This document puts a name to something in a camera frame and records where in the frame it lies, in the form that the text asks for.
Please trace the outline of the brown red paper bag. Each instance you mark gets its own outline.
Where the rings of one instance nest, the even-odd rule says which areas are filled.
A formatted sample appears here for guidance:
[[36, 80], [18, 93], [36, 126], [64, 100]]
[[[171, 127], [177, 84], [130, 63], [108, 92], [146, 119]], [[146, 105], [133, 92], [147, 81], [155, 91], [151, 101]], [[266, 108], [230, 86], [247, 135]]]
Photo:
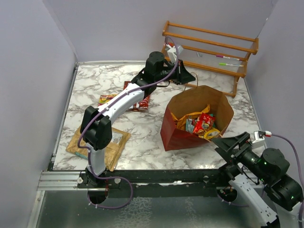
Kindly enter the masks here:
[[166, 107], [161, 126], [164, 149], [195, 148], [221, 137], [233, 115], [223, 92], [207, 85], [185, 88]]

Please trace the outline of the red Doritos chip bag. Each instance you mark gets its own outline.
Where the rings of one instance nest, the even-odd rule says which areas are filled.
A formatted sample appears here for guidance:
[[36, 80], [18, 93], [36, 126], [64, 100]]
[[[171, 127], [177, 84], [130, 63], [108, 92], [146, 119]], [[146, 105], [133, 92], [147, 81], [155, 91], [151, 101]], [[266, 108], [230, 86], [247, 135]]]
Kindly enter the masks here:
[[148, 101], [145, 100], [145, 88], [141, 89], [139, 85], [125, 81], [123, 91], [126, 95], [121, 99], [125, 111], [148, 109]]

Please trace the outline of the orange Fox's candy bag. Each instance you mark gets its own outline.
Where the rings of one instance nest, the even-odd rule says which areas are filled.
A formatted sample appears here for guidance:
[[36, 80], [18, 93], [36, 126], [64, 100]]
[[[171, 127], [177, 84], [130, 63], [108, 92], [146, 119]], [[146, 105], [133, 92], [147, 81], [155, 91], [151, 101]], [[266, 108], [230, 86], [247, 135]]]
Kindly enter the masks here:
[[117, 94], [110, 94], [110, 95], [100, 95], [99, 101], [98, 101], [98, 106], [104, 105], [110, 100], [112, 100], [114, 97], [116, 97]]

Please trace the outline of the orange yellow chip bag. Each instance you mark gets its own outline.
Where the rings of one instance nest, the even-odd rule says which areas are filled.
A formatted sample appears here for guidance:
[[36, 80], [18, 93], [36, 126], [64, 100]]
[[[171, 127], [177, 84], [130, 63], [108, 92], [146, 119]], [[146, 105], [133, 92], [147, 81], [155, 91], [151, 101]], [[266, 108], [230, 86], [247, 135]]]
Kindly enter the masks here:
[[186, 130], [186, 120], [187, 119], [191, 119], [191, 120], [195, 120], [198, 117], [201, 116], [202, 113], [207, 114], [210, 111], [210, 105], [208, 104], [207, 107], [205, 109], [203, 109], [200, 112], [193, 112], [190, 114], [186, 114], [184, 115], [182, 118], [178, 119], [172, 112], [171, 112], [171, 116], [173, 118], [173, 121], [176, 125], [176, 128], [179, 130]]

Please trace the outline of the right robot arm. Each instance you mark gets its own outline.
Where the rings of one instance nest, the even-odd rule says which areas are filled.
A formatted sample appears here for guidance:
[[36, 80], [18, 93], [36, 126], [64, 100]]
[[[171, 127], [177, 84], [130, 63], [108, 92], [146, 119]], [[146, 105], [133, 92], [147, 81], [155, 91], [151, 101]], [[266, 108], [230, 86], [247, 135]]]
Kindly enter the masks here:
[[[260, 156], [253, 152], [253, 149], [264, 146], [265, 137], [271, 136], [269, 131], [256, 131], [253, 141], [247, 132], [235, 137], [212, 138], [216, 152], [226, 161], [226, 165], [220, 168], [218, 180], [237, 191], [253, 210], [262, 228], [269, 228], [276, 222], [282, 228], [302, 228], [303, 185], [287, 174], [290, 163], [279, 149], [266, 148]], [[276, 210], [272, 210], [253, 189], [240, 164], [262, 182]]]

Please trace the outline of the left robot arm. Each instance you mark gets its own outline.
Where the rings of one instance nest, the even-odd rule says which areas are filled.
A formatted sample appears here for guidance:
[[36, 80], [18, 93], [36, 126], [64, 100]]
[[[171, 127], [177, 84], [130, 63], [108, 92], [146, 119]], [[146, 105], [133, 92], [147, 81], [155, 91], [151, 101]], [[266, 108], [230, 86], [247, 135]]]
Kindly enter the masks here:
[[111, 142], [112, 124], [116, 119], [131, 105], [148, 97], [161, 82], [171, 80], [177, 85], [183, 85], [195, 81], [195, 77], [185, 69], [183, 61], [179, 58], [178, 48], [171, 48], [167, 54], [169, 61], [162, 52], [151, 52], [145, 67], [122, 92], [99, 108], [86, 108], [79, 139], [86, 143], [84, 148], [88, 150], [88, 181], [92, 186], [98, 188], [104, 184], [105, 149]]

